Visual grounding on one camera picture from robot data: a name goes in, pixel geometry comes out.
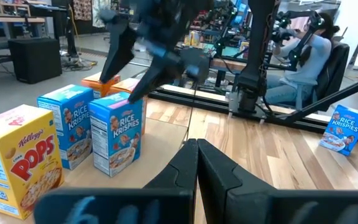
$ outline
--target gray floor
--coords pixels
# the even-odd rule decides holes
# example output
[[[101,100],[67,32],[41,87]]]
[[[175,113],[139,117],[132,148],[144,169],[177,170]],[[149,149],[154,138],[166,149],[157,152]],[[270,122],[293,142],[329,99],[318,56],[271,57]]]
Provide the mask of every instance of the gray floor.
[[[84,37],[80,37],[80,41],[77,41],[77,47],[89,48],[100,51],[108,51],[108,40],[103,40],[103,37],[107,35],[86,35]],[[0,51],[1,54],[8,54],[7,50]],[[89,60],[98,61],[98,65],[95,66],[92,70],[87,72],[65,72],[63,75],[53,78],[50,80],[46,80],[44,82],[37,83],[35,85],[28,85],[25,83],[21,83],[16,81],[16,79],[10,74],[0,74],[0,113],[9,110],[13,107],[19,106],[21,104],[27,105],[36,105],[36,97],[43,95],[44,93],[48,93],[52,90],[56,90],[57,88],[63,87],[68,84],[79,84],[81,79],[92,75],[94,73],[100,72],[103,67],[103,63],[105,58],[96,57],[91,55],[82,55],[83,58]],[[150,56],[148,56],[144,52],[137,52],[135,54],[135,59],[133,62],[142,63],[142,64],[150,64]],[[12,63],[5,63],[6,68],[10,71],[13,71]],[[136,75],[143,70],[145,67],[136,66],[136,65],[128,65],[126,66],[119,74],[122,79],[129,78],[133,75]],[[355,82],[355,79],[352,77],[358,76],[358,73],[352,70],[349,70],[345,74],[346,78],[344,78],[342,83],[342,88],[345,88]],[[337,104],[342,104],[344,106],[348,106],[358,110],[358,93],[350,96],[346,99],[341,100],[340,102],[335,103],[329,111],[321,112],[322,114],[331,115],[333,112],[333,108]]]

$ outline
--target long dark hair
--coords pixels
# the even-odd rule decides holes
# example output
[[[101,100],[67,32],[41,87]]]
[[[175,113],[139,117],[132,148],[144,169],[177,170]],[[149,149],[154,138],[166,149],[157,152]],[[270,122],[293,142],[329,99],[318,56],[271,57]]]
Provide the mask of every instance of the long dark hair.
[[[334,21],[332,17],[325,13],[321,12],[319,13],[321,18],[324,19],[323,25],[321,25],[320,29],[325,29],[325,31],[320,35],[323,38],[331,40],[334,37],[334,34],[339,31],[339,26],[334,26]],[[306,61],[309,59],[311,53],[311,46],[307,46],[305,51],[301,54],[301,57],[299,58],[299,64],[301,67],[306,63]]]

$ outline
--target jeans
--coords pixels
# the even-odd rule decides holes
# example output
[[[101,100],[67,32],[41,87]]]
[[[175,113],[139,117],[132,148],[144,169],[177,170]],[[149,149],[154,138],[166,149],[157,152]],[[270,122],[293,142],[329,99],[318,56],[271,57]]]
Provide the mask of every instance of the jeans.
[[[266,101],[271,104],[283,102],[295,102],[298,90],[290,85],[280,82],[280,75],[267,74]],[[307,100],[312,92],[312,86],[304,86],[302,89],[302,100]]]

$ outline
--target cereal bowl image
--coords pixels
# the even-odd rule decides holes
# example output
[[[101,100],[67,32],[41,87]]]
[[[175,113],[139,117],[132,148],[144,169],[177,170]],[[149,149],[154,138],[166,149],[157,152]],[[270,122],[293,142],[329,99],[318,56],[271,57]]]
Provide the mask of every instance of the cereal bowl image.
[[[81,158],[82,155],[89,155],[92,149],[91,139],[82,139],[76,142],[67,150],[67,158],[69,161],[75,161]]]
[[[120,172],[123,168],[132,163],[135,157],[135,148],[128,147],[120,150],[110,157],[110,169],[113,172]]]
[[[337,136],[325,132],[323,134],[323,138],[321,140],[321,144],[325,147],[328,147],[336,152],[345,148],[345,143],[342,139],[338,138]]]
[[[29,185],[27,193],[24,195],[20,206],[24,210],[33,210],[35,203],[40,196],[59,186],[62,179],[62,172],[62,168],[54,168],[41,176],[36,183]]]

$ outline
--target gray shirt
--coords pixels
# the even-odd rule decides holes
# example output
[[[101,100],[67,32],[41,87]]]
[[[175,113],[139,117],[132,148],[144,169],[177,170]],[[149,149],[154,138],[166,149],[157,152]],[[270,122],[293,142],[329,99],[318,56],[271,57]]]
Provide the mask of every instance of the gray shirt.
[[[278,56],[288,56],[290,51],[294,49],[299,42],[300,40],[297,40],[287,46],[282,47]],[[317,80],[318,75],[320,74],[324,64],[331,54],[331,41],[318,35],[314,35],[313,38],[309,41],[308,45],[303,48],[303,51],[309,45],[312,47],[309,59],[302,67],[300,67],[298,64],[296,72],[285,71],[284,78],[280,80],[282,83],[290,85],[294,88],[298,88],[296,83],[293,83],[287,79],[289,76],[296,76],[297,78],[302,77],[307,80]]]

